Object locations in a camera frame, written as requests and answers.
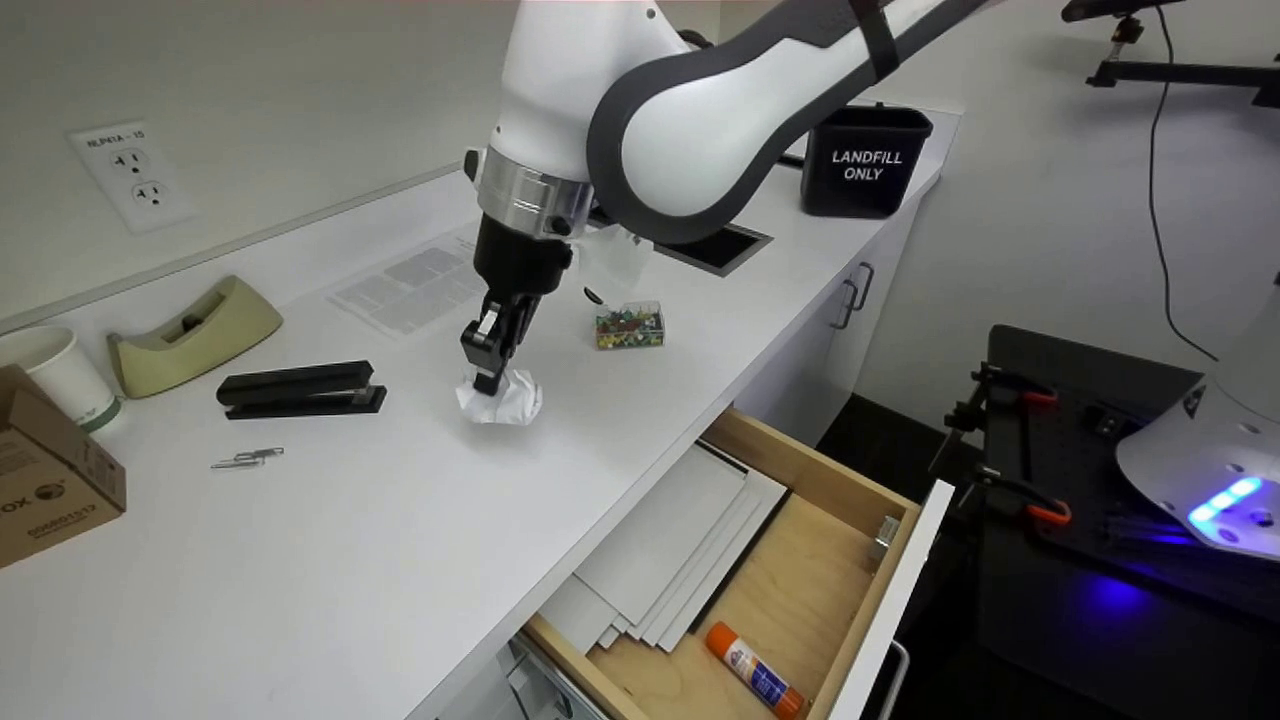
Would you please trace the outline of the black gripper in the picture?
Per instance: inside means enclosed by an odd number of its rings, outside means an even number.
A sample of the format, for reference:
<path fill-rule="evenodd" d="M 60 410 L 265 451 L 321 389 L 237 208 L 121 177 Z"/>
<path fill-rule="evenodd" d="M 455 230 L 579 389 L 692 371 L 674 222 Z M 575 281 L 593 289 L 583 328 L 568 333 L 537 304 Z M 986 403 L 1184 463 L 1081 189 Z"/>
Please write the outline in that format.
<path fill-rule="evenodd" d="M 510 361 L 517 355 L 537 304 L 561 289 L 574 262 L 564 241 L 532 241 L 484 217 L 473 269 L 484 281 L 479 318 L 465 328 L 465 366 L 479 395 L 503 389 Z"/>

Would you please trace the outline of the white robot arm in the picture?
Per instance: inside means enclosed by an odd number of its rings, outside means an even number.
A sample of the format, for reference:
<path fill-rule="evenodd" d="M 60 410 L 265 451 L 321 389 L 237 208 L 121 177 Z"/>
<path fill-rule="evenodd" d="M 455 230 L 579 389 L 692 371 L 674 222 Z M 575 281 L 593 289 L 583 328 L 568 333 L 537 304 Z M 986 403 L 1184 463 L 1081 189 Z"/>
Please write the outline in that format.
<path fill-rule="evenodd" d="M 657 0 L 521 0 L 495 130 L 469 158 L 484 281 L 461 338 L 473 389 L 500 393 L 593 208 L 657 245 L 722 234 L 808 130 L 935 42 L 958 3 L 780 0 L 695 44 Z"/>

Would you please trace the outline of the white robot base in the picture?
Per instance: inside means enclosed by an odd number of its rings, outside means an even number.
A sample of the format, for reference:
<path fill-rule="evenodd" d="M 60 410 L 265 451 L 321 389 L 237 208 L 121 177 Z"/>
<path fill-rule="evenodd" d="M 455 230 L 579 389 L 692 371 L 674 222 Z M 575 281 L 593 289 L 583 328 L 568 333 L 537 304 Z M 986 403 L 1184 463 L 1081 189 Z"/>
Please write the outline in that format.
<path fill-rule="evenodd" d="M 1178 403 L 1117 443 L 1117 463 L 1200 546 L 1280 559 L 1280 289 Z"/>

